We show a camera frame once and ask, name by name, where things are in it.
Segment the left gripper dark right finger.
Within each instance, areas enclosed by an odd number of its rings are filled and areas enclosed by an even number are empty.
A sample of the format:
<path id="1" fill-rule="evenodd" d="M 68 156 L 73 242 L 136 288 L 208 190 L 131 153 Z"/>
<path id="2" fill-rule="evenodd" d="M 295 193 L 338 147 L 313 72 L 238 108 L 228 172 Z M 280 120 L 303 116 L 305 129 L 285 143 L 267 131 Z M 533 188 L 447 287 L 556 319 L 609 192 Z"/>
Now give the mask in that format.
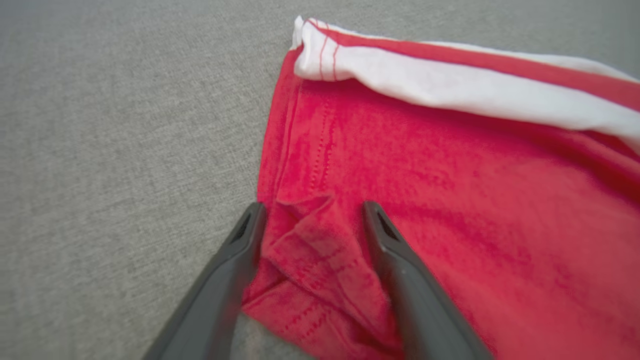
<path id="1" fill-rule="evenodd" d="M 382 206 L 366 201 L 362 215 L 371 262 L 390 297 L 407 360 L 491 360 L 491 351 Z"/>

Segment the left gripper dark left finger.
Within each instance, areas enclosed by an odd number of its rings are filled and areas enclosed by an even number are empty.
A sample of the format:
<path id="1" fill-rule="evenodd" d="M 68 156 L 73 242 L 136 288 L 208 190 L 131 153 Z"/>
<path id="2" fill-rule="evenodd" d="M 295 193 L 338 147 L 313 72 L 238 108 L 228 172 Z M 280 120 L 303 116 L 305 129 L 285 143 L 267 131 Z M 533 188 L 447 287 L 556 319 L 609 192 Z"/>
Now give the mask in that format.
<path id="1" fill-rule="evenodd" d="M 144 354 L 145 360 L 228 360 L 243 292 L 258 271 L 266 208 L 245 209 Z"/>

